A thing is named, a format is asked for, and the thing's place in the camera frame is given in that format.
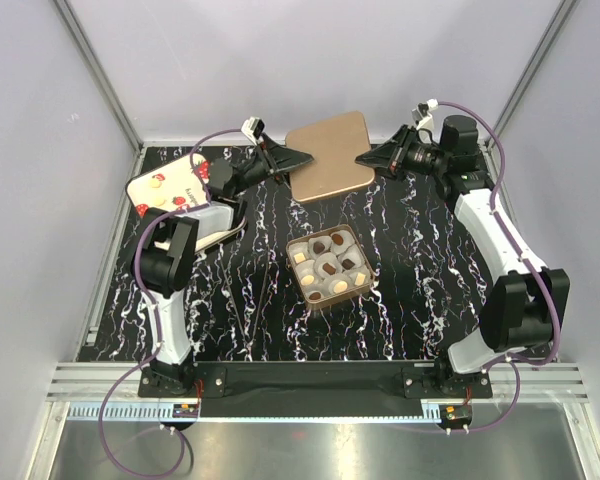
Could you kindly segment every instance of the chocolate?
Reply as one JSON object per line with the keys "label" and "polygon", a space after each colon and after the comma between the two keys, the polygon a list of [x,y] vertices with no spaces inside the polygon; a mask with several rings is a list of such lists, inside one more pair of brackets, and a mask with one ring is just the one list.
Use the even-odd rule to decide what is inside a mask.
{"label": "chocolate", "polygon": [[322,252],[326,250],[326,247],[321,242],[316,242],[313,244],[313,252],[320,255]]}
{"label": "chocolate", "polygon": [[331,265],[330,263],[325,263],[322,266],[322,269],[327,272],[329,275],[333,275],[334,273],[336,273],[336,267],[334,267],[333,265]]}
{"label": "chocolate", "polygon": [[342,238],[342,235],[339,233],[334,233],[331,235],[331,240],[333,240],[333,243],[336,245],[342,245],[344,243],[344,238]]}
{"label": "chocolate", "polygon": [[342,261],[342,267],[343,267],[345,270],[351,270],[351,269],[352,269],[353,267],[355,267],[355,266],[356,266],[356,264],[355,264],[355,263],[353,263],[353,261],[349,260],[348,258],[345,258],[345,259]]}

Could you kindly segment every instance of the metal floor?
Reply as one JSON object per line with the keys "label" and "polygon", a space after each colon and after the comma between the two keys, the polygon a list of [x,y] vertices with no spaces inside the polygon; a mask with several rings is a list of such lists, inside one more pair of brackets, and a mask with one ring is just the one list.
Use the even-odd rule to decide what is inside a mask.
{"label": "metal floor", "polygon": [[[483,424],[499,415],[494,405],[476,405]],[[119,460],[144,474],[169,469],[179,442],[163,432],[128,442],[148,423],[105,425]],[[173,479],[584,479],[560,405],[519,405],[500,427],[446,437],[431,425],[212,424],[185,431],[187,453]],[[50,476],[53,480],[131,478],[104,459],[95,422],[70,421]]]}

